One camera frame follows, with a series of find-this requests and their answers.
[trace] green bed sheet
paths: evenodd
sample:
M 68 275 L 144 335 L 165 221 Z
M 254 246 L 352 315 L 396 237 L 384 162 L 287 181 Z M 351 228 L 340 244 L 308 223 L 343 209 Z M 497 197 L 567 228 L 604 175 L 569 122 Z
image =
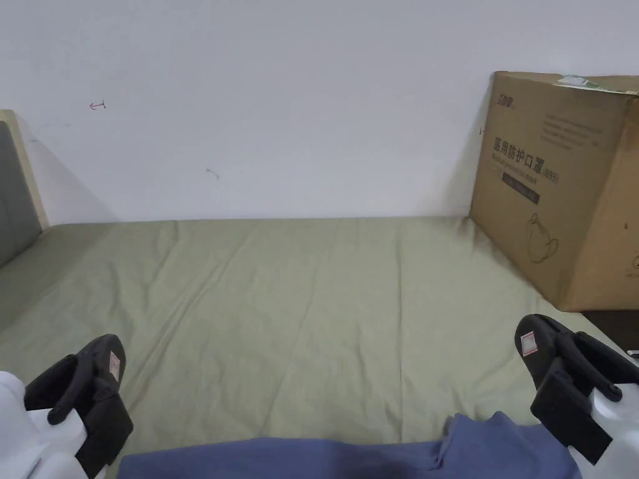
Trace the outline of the green bed sheet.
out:
M 513 342 L 533 312 L 611 344 L 467 218 L 65 225 L 0 270 L 0 369 L 28 382 L 117 334 L 124 453 L 424 441 L 457 412 L 535 422 Z

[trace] wooden bed frame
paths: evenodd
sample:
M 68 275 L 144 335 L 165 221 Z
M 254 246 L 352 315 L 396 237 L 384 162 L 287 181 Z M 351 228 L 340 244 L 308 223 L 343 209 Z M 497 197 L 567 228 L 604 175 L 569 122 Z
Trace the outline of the wooden bed frame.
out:
M 19 122 L 0 110 L 0 266 L 29 247 L 48 228 Z

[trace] cardboard box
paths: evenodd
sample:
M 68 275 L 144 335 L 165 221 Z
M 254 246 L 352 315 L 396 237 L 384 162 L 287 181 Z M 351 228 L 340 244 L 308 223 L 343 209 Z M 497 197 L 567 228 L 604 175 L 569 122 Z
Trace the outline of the cardboard box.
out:
M 470 216 L 557 308 L 639 308 L 639 77 L 497 72 Z

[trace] blue fabric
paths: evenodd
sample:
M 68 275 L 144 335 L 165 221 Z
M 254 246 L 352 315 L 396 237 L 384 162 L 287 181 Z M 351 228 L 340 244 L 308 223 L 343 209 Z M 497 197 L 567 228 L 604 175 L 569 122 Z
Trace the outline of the blue fabric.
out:
M 505 414 L 457 414 L 443 441 L 356 446 L 326 439 L 252 439 L 125 456 L 118 479 L 579 479 L 568 450 L 541 425 Z

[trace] sticker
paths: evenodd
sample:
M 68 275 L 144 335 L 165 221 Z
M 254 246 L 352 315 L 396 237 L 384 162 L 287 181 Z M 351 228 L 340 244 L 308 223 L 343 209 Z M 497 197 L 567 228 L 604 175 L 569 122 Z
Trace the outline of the sticker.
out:
M 537 351 L 537 342 L 535 342 L 535 333 L 530 332 L 521 337 L 521 355 L 528 356 Z
M 634 95 L 638 96 L 639 91 L 632 90 L 615 90 L 612 88 L 607 88 L 601 86 L 598 83 L 592 82 L 586 78 L 578 77 L 577 75 L 564 75 L 562 78 L 555 82 L 557 86 L 565 86 L 567 88 L 578 88 L 582 90 L 594 90 L 594 91 L 604 91 L 605 93 L 620 93 L 622 95 Z
M 588 80 L 575 75 L 566 75 L 565 77 L 557 80 L 557 83 L 565 83 L 572 86 L 586 86 L 588 84 Z
M 119 382 L 119 359 L 113 351 L 111 351 L 111 357 L 109 358 L 109 372 Z

